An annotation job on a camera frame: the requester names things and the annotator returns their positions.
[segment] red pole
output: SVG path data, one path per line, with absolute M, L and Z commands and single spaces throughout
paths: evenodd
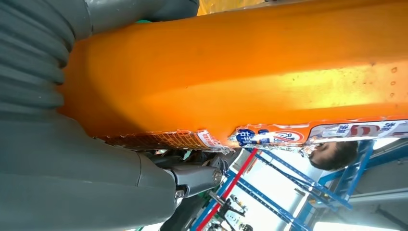
M 231 184 L 228 186 L 227 190 L 225 191 L 225 193 L 222 195 L 222 197 L 224 199 L 227 199 L 228 196 L 230 195 L 232 188 L 234 188 L 234 186 L 237 184 L 238 180 L 240 179 L 241 175 L 243 174 L 243 172 L 245 171 L 246 167 L 248 167 L 249 163 L 251 162 L 251 160 L 253 159 L 253 157 L 255 156 L 255 154 L 258 152 L 258 149 L 254 148 L 251 152 L 251 154 L 249 155 L 248 159 L 245 160 L 245 163 L 243 164 L 243 166 L 241 167 L 241 169 L 238 171 L 237 175 L 234 177 L 234 179 L 232 180 Z M 198 226 L 197 231 L 201 231 L 203 230 L 204 226 L 210 221 L 210 219 L 214 216 L 214 214 L 218 211 L 219 207 L 221 205 L 220 204 L 216 204 L 214 206 L 214 208 L 208 213 L 208 215 L 204 218 L 204 220 L 201 222 L 201 224 Z

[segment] orange plastic surface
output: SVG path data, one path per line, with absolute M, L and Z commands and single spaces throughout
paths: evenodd
M 91 136 L 408 118 L 408 1 L 317 0 L 136 24 L 76 45 L 61 112 Z
M 200 0 L 200 8 L 198 9 L 197 15 L 230 11 L 263 2 L 265 2 L 265 0 Z

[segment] metal screw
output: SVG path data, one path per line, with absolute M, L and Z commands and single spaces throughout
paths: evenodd
M 213 173 L 213 180 L 215 184 L 221 183 L 222 173 L 219 169 L 215 170 Z
M 176 195 L 174 196 L 176 199 L 179 199 L 184 196 L 184 190 L 177 190 Z

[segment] dark hair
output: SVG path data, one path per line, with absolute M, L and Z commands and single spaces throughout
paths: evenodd
M 254 229 L 250 225 L 245 225 L 243 228 L 244 231 L 253 231 Z
M 316 164 L 310 159 L 310 164 L 318 169 L 334 171 L 352 164 L 358 156 L 357 141 L 345 141 L 336 143 L 336 151 L 329 159 L 324 159 Z

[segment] orange cylindrical object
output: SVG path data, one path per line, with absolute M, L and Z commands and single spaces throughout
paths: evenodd
M 316 0 L 79 42 L 61 112 L 91 136 L 408 118 L 408 1 Z

